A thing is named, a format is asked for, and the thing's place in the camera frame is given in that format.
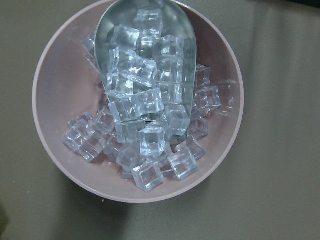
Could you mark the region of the clear ice cube left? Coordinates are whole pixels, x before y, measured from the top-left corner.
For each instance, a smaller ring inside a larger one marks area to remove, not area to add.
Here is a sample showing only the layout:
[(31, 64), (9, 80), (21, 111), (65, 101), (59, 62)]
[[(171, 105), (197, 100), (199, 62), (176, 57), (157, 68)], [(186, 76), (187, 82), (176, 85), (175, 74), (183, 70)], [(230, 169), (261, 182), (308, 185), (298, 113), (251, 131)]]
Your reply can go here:
[(61, 141), (91, 163), (105, 148), (103, 136), (84, 119), (74, 124)]

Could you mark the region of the clear ice cube right front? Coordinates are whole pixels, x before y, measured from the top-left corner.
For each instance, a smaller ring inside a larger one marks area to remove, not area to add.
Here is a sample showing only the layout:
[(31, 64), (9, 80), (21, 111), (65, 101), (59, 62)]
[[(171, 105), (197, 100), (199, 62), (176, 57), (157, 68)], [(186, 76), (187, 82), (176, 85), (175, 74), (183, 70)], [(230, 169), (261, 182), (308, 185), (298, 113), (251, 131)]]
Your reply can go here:
[(179, 180), (184, 180), (199, 170), (195, 157), (188, 149), (171, 154), (168, 161)]

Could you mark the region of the pink bowl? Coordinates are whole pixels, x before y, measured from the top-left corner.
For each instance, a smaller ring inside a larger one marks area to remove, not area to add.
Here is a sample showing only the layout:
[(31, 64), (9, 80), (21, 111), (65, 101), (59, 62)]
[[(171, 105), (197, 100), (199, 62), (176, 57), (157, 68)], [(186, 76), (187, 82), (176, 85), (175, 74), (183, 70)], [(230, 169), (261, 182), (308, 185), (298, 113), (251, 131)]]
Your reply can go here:
[(244, 112), (244, 84), (237, 58), (219, 29), (195, 9), (181, 3), (197, 40), (197, 62), (212, 69), (211, 83), (219, 87), (221, 107), (209, 115), (209, 133), (200, 140), (206, 155), (199, 170), (178, 180), (171, 177), (144, 192), (121, 177), (118, 165), (100, 158), (88, 163), (62, 143), (69, 120), (98, 108), (98, 76), (85, 58), (80, 41), (95, 30), (113, 4), (100, 0), (71, 17), (52, 37), (36, 69), (32, 109), (41, 142), (57, 167), (83, 189), (123, 203), (152, 203), (181, 195), (209, 177), (222, 163), (238, 135)]

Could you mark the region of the clear ice cube centre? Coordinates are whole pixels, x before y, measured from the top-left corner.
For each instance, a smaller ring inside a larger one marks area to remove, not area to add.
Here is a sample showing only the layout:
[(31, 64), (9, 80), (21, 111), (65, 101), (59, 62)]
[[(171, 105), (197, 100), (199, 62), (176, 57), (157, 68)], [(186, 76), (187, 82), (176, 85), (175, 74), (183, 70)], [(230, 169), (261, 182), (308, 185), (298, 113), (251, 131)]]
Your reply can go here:
[(165, 129), (158, 126), (148, 126), (138, 132), (140, 154), (142, 156), (160, 156), (166, 147)]

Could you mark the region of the metal ice scoop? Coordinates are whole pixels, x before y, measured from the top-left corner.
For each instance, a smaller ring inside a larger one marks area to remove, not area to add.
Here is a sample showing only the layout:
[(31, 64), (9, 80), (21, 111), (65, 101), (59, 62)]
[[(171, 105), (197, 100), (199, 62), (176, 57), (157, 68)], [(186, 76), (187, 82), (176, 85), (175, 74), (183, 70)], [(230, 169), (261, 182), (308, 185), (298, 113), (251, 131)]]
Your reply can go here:
[(197, 41), (171, 0), (118, 0), (102, 16), (95, 58), (117, 126), (160, 122), (171, 143), (189, 133)]

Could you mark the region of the clear ice cube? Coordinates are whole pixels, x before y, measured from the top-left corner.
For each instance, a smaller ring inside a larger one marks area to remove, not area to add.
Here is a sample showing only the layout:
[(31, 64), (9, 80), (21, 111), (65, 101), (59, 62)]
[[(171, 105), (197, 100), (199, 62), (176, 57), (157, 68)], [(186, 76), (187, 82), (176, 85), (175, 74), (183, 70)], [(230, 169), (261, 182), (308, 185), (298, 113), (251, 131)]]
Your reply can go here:
[(199, 170), (195, 157), (188, 149), (171, 154), (168, 161), (179, 180), (184, 180)]
[(152, 191), (165, 181), (157, 161), (145, 161), (133, 168), (131, 173), (136, 186), (145, 192)]
[(61, 141), (91, 163), (105, 148), (103, 136), (84, 119), (74, 124)]
[(148, 126), (138, 132), (140, 154), (142, 156), (160, 156), (166, 147), (165, 129), (158, 126)]

